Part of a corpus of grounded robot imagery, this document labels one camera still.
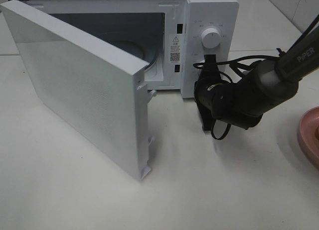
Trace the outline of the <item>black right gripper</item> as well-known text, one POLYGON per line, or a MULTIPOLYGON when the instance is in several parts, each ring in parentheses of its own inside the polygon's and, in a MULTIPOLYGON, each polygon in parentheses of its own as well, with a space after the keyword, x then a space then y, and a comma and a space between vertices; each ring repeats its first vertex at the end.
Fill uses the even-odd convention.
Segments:
POLYGON ((203 131, 214 131, 217 120, 227 122, 234 104, 234 83, 219 71, 216 56, 205 55, 203 63, 193 65, 200 70, 194 84, 194 100, 197 105, 203 131))

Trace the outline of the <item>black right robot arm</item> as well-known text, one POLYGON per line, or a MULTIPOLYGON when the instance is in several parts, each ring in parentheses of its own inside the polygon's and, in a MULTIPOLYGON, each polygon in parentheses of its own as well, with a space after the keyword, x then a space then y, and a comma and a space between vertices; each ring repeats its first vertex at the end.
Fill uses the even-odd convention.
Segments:
POLYGON ((250 55, 217 62, 205 55, 194 63, 200 70, 194 84, 194 99, 203 131, 214 132, 216 121, 226 123, 223 139, 231 126, 249 129, 264 113, 291 99, 299 81, 319 67, 319 19, 279 56, 250 55))

